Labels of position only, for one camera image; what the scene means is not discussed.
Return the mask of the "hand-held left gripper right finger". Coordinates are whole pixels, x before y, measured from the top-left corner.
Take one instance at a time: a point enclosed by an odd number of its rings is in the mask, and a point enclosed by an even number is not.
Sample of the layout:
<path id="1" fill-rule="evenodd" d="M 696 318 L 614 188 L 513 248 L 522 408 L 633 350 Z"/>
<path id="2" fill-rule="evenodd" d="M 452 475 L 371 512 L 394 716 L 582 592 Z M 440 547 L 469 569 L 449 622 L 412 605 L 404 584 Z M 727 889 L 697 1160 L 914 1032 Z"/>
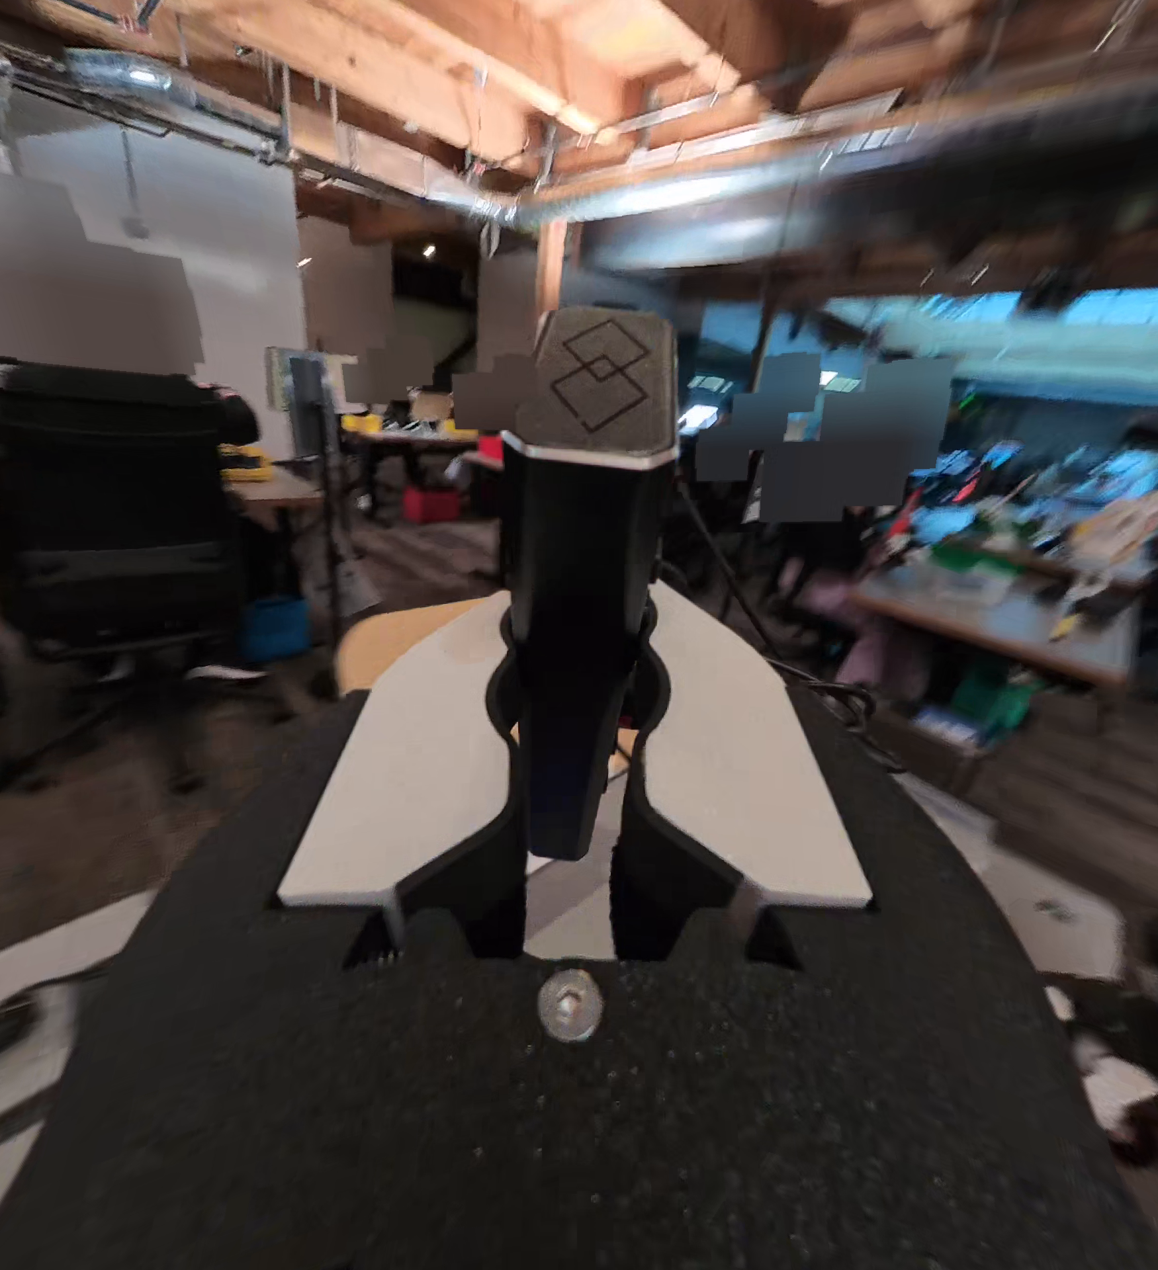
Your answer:
<path id="1" fill-rule="evenodd" d="M 749 944 L 768 912 L 872 905 L 786 683 L 664 582 L 648 590 L 633 705 L 608 873 L 616 959 L 666 959 L 698 912 Z"/>

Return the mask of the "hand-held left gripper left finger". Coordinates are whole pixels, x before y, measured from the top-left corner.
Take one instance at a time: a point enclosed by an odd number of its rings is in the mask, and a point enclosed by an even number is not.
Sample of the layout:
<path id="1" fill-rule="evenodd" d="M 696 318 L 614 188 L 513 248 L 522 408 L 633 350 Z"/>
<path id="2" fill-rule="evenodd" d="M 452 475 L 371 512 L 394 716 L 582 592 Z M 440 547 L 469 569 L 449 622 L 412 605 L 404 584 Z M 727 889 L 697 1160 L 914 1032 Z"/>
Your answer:
<path id="1" fill-rule="evenodd" d="M 366 691 L 276 891 L 289 910 L 375 913 L 394 946 L 448 913 L 476 957 L 524 950 L 517 752 L 497 691 L 509 598 L 416 643 Z"/>

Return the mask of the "black power adapter grey top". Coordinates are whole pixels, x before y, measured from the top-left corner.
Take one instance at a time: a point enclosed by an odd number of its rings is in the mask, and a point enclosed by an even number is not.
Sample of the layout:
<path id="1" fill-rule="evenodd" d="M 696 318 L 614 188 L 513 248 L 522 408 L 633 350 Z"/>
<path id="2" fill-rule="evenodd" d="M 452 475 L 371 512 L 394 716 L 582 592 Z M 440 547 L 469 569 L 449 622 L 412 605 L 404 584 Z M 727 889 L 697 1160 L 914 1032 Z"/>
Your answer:
<path id="1" fill-rule="evenodd" d="M 508 629 L 529 854 L 587 852 L 676 471 L 677 343 L 652 311 L 538 324 L 502 424 Z"/>

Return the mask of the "blue box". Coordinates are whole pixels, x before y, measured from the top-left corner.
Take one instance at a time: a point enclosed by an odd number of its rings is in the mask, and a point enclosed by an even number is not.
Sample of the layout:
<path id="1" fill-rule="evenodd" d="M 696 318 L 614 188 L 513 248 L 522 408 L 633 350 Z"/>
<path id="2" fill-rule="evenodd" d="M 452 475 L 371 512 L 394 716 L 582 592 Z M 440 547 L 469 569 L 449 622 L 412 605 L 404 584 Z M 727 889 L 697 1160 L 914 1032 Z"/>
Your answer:
<path id="1" fill-rule="evenodd" d="M 301 596 L 247 602 L 240 613 L 238 658 L 248 666 L 300 659 L 312 649 L 309 604 Z"/>

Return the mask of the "cluttered work table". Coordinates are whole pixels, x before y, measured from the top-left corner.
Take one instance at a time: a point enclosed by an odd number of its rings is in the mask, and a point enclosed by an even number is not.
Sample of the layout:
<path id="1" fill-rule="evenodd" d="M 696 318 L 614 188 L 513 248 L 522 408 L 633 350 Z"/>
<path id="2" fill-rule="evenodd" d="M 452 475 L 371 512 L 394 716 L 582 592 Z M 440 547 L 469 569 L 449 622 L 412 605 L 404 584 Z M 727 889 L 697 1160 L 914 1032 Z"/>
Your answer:
<path id="1" fill-rule="evenodd" d="M 1024 488 L 976 506 L 980 532 L 915 545 L 870 573 L 852 602 L 1048 678 L 1122 693 L 1153 572 L 1158 494 L 1095 511 L 1063 498 L 1022 502 Z"/>

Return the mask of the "black office chair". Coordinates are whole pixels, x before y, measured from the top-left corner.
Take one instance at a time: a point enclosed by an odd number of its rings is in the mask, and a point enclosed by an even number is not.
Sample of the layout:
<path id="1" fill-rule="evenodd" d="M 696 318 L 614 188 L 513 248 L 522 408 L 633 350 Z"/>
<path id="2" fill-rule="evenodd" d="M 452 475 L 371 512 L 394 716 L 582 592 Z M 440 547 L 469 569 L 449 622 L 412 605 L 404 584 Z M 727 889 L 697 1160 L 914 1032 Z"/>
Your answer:
<path id="1" fill-rule="evenodd" d="M 100 686 L 168 670 L 252 688 L 246 580 L 222 446 L 259 441 L 232 389 L 183 376 L 0 369 L 0 611 L 43 660 Z"/>

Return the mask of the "silver air duct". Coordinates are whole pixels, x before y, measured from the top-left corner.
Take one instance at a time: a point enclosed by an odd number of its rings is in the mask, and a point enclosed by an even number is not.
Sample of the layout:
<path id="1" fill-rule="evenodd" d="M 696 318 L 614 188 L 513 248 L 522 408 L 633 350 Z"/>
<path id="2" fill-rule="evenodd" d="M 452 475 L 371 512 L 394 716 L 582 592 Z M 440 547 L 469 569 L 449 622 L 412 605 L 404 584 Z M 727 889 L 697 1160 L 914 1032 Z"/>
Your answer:
<path id="1" fill-rule="evenodd" d="M 150 110 L 179 110 L 248 131 L 284 151 L 291 146 L 283 114 L 199 84 L 189 72 L 153 57 L 108 48 L 70 47 L 62 68 L 80 92 Z"/>

